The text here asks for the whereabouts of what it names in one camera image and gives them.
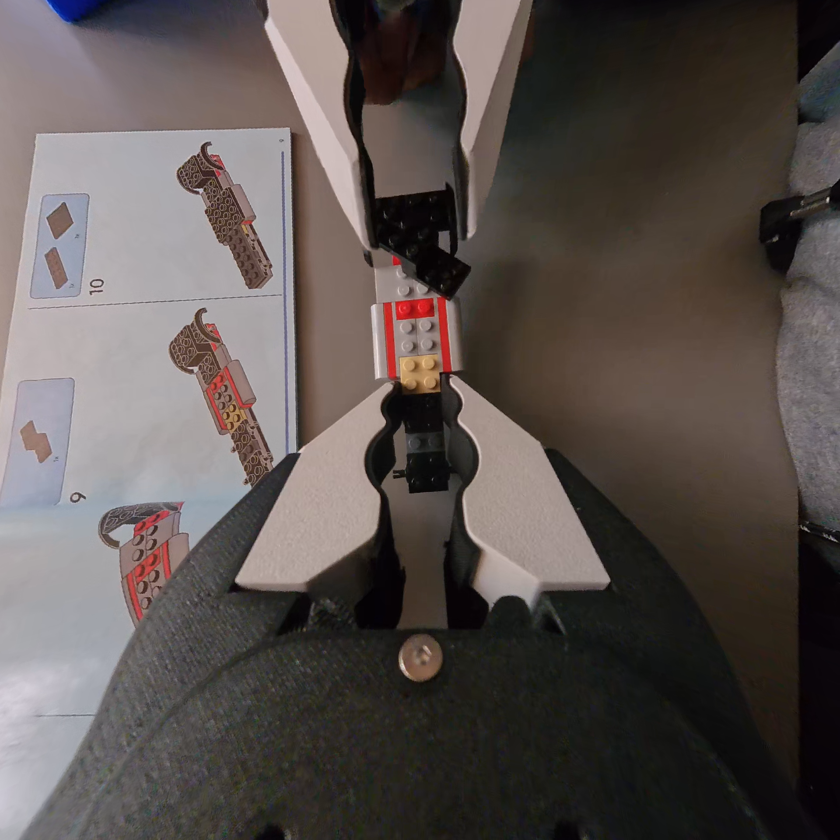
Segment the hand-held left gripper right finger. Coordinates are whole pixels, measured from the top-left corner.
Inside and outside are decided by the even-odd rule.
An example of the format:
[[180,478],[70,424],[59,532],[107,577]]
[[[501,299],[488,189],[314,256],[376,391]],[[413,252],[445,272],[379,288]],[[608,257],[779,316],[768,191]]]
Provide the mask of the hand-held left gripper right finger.
[[458,377],[443,381],[460,478],[444,559],[449,623],[483,623],[513,595],[601,591],[610,577],[540,442]]

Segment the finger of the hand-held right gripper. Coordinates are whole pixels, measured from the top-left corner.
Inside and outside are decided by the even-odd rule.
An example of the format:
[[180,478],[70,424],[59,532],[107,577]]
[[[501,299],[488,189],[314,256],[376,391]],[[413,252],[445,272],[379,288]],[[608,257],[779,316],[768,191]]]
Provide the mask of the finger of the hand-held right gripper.
[[363,248],[378,247],[375,189],[364,147],[364,84],[335,2],[268,1],[266,33],[311,141]]
[[499,159],[531,1],[463,1],[452,47],[463,93],[454,148],[458,237],[478,225]]

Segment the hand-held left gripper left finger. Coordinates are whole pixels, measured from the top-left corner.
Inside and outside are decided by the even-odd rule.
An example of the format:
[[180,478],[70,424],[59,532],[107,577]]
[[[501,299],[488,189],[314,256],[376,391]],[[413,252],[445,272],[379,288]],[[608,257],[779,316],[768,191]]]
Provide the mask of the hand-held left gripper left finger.
[[405,572],[382,489],[396,462],[385,384],[305,446],[241,567],[247,590],[306,592],[360,625],[396,625]]

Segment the black brick plate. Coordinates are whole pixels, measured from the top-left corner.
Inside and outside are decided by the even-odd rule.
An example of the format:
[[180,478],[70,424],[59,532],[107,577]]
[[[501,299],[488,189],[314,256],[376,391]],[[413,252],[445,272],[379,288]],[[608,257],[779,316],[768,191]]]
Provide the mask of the black brick plate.
[[403,249],[389,249],[398,259],[405,273],[433,289],[437,294],[451,299],[467,279],[470,267],[437,245],[411,244]]

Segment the grey red brick model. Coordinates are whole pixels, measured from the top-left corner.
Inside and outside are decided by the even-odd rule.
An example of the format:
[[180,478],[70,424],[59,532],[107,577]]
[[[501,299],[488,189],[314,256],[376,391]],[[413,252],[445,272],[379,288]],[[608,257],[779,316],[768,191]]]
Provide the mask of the grey red brick model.
[[389,249],[437,245],[457,257],[455,190],[378,198],[374,230],[375,304],[371,309],[374,376],[395,385],[395,410],[406,436],[406,466],[396,477],[410,493],[444,491],[451,468],[445,453],[441,384],[463,369],[461,320],[451,299],[410,278]]

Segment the grey desk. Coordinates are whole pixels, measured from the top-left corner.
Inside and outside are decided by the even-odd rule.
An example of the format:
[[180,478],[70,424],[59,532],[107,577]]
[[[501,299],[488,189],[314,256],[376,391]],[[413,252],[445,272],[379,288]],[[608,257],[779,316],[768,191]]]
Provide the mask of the grey desk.
[[[535,15],[495,183],[461,250],[465,377],[564,453],[683,577],[799,774],[796,490],[780,282],[756,241],[795,107],[789,2]],[[289,128],[298,434],[375,388],[372,272],[250,2],[65,24],[2,2],[2,350],[39,135]]]

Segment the person's right hand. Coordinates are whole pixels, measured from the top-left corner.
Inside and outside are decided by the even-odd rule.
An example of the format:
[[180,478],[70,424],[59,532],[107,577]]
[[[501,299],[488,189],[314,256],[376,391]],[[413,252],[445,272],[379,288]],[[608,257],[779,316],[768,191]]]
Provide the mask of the person's right hand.
[[451,16],[447,1],[366,3],[364,32],[355,51],[368,103],[391,104],[440,76]]

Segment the brick instruction booklet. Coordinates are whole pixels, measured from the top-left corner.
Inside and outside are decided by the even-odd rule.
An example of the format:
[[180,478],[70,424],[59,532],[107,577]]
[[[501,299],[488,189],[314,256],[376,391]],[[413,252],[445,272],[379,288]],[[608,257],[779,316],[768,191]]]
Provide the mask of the brick instruction booklet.
[[39,135],[2,388],[2,838],[189,549],[298,447],[288,129]]

